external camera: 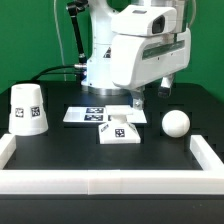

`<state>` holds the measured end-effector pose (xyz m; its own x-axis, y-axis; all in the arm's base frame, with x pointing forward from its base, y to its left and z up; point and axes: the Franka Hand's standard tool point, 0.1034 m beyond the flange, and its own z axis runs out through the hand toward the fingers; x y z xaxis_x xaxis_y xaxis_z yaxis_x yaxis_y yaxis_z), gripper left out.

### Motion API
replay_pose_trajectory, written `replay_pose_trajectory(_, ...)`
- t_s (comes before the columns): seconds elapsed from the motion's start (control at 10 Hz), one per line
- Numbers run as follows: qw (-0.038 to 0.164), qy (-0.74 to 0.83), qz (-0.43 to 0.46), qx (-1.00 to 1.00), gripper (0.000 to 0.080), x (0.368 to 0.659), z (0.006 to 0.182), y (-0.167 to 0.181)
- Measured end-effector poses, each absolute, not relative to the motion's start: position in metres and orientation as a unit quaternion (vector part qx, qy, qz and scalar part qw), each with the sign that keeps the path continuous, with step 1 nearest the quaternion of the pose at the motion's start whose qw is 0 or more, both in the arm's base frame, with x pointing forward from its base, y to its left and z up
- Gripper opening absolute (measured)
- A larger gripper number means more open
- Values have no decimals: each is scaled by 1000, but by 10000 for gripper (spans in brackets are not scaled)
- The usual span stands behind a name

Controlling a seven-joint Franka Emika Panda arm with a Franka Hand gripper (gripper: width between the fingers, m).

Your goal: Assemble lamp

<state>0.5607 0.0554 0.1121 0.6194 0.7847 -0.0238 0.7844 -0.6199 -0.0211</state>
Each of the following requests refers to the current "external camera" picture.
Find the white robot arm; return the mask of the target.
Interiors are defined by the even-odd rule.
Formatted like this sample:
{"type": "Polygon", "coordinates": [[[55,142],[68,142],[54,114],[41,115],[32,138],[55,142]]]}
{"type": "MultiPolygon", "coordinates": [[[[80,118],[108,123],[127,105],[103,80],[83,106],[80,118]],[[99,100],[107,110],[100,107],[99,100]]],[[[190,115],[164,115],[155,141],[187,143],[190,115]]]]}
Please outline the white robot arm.
{"type": "Polygon", "coordinates": [[[190,60],[188,0],[137,0],[118,12],[107,0],[89,0],[92,55],[83,89],[100,95],[126,91],[133,107],[144,105],[144,87],[160,80],[158,95],[167,98],[175,73],[190,60]]]}

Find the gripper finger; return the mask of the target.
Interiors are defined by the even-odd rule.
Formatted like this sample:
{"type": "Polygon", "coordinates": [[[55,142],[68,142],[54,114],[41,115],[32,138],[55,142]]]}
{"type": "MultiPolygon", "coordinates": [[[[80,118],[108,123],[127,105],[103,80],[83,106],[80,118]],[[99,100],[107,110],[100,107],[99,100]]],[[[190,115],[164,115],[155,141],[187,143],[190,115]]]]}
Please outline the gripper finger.
{"type": "Polygon", "coordinates": [[[174,75],[170,74],[162,78],[161,84],[158,88],[158,96],[168,98],[171,95],[171,88],[174,81],[174,75]]]}
{"type": "Polygon", "coordinates": [[[131,91],[133,99],[133,108],[136,110],[142,110],[144,108],[144,90],[137,88],[131,91]]]}

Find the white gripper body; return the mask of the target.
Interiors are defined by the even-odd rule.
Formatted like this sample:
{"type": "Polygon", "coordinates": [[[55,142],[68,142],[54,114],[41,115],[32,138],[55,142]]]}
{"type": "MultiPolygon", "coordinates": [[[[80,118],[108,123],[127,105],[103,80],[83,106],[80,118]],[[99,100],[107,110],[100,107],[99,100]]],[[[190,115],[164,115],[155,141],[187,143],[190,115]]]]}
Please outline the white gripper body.
{"type": "Polygon", "coordinates": [[[191,33],[136,37],[116,35],[111,46],[111,80],[123,89],[133,90],[188,66],[191,33]]]}

